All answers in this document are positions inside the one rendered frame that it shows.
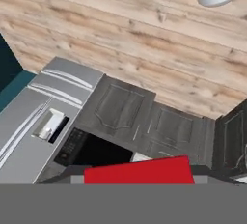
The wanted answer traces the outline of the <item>dark grey cupboard run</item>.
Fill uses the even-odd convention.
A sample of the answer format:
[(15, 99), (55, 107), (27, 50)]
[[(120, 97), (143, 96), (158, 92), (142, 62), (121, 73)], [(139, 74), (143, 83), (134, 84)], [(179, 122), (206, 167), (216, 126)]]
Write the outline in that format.
[(214, 121), (156, 102), (155, 93), (103, 76), (76, 126), (150, 158), (186, 155), (211, 166)]

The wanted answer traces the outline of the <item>black microwave oven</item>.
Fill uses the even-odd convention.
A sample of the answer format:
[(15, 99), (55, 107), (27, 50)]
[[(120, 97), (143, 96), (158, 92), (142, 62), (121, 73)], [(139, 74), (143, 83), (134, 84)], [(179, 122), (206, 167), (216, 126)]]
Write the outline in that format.
[(69, 165), (105, 166), (127, 163), (133, 152), (107, 140), (74, 128), (54, 161), (65, 167)]

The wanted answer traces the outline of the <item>stainless steel fridge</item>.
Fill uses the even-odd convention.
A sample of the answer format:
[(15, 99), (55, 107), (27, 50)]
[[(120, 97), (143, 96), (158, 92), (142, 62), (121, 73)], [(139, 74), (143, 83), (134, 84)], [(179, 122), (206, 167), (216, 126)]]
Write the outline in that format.
[(102, 78), (56, 57), (0, 112), (0, 183), (35, 183)]

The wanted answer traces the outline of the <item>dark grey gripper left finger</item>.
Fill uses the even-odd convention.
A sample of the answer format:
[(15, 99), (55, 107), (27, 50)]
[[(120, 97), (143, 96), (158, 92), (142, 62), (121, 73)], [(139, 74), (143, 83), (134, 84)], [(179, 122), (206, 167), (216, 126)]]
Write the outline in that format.
[(42, 174), (38, 184), (71, 183), (73, 177), (84, 176), (84, 166), (48, 167)]

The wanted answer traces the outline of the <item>red flat block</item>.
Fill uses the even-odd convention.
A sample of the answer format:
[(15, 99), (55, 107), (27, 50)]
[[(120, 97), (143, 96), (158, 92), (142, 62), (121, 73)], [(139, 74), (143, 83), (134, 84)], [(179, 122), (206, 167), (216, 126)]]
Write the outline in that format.
[(85, 183), (153, 183), (193, 184), (194, 179), (186, 156), (129, 162), (89, 168)]

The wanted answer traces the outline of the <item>dark grey corner cupboard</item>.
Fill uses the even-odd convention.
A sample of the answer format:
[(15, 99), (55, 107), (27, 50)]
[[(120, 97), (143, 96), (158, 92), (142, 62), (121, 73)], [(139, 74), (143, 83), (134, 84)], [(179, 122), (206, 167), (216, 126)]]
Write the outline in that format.
[(247, 99), (216, 120), (211, 168), (228, 177), (247, 173)]

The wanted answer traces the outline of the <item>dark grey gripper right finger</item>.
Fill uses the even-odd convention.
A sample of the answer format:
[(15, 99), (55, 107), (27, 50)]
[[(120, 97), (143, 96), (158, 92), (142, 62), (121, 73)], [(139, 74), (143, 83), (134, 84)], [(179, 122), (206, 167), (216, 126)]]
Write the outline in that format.
[(236, 184), (236, 181), (225, 176), (220, 176), (208, 169), (204, 165), (192, 165), (191, 172), (195, 184), (214, 184), (214, 183), (226, 183)]

